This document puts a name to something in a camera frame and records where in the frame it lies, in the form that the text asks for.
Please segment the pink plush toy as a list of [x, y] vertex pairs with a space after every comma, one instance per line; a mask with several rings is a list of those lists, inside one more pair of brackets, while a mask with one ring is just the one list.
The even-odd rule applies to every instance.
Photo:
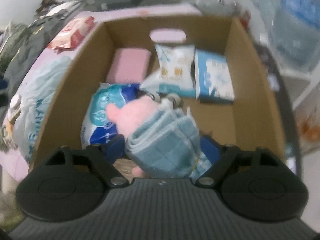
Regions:
[[118, 108], [114, 103], [106, 106], [106, 116], [117, 127], [118, 134], [127, 139], [141, 124], [149, 118], [160, 103], [145, 95]]

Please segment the blue checked towel bundle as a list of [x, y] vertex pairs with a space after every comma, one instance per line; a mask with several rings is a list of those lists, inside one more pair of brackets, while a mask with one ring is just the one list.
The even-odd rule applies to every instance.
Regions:
[[197, 180], [212, 167], [190, 108], [155, 111], [126, 139], [125, 152], [151, 178]]

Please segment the blue white paper box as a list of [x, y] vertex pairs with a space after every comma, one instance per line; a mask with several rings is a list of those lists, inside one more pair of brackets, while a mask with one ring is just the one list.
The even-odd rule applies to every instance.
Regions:
[[198, 49], [194, 66], [197, 99], [216, 103], [234, 102], [232, 79], [224, 56]]

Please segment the pink sponge block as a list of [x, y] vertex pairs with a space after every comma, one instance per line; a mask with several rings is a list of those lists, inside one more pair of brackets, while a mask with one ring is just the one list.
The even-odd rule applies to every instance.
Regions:
[[146, 77], [150, 58], [151, 53], [143, 48], [117, 49], [106, 76], [106, 83], [141, 83]]

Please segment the brown cardboard box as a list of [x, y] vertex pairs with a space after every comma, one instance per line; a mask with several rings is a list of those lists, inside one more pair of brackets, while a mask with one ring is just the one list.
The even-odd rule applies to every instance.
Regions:
[[136, 114], [182, 98], [194, 125], [221, 144], [268, 148], [284, 159], [285, 139], [266, 68], [239, 20], [163, 16], [105, 22], [73, 59], [46, 111], [29, 162], [57, 147], [82, 149], [122, 128], [109, 106]]

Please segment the white plastic shopping bag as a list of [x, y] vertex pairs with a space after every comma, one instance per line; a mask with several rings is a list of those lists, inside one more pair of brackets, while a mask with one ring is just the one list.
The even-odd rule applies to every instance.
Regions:
[[46, 112], [71, 62], [64, 56], [39, 67], [12, 98], [1, 128], [1, 151], [19, 150], [30, 163]]

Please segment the red wet wipes pack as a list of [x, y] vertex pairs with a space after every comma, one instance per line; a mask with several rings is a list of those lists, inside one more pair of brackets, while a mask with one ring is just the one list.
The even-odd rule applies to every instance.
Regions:
[[55, 51], [75, 49], [94, 25], [95, 18], [92, 16], [74, 18], [51, 40], [47, 48]]

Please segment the large blue water bottle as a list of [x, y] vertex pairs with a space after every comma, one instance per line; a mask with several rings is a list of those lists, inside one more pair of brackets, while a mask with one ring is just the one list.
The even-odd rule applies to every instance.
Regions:
[[313, 71], [319, 60], [319, 0], [280, 0], [270, 37], [292, 68]]

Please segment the green leaf pattern pillow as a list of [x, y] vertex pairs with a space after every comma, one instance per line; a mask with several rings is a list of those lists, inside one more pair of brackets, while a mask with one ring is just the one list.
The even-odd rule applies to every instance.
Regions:
[[28, 26], [12, 21], [4, 29], [1, 44], [1, 75], [4, 75], [9, 63], [29, 36]]

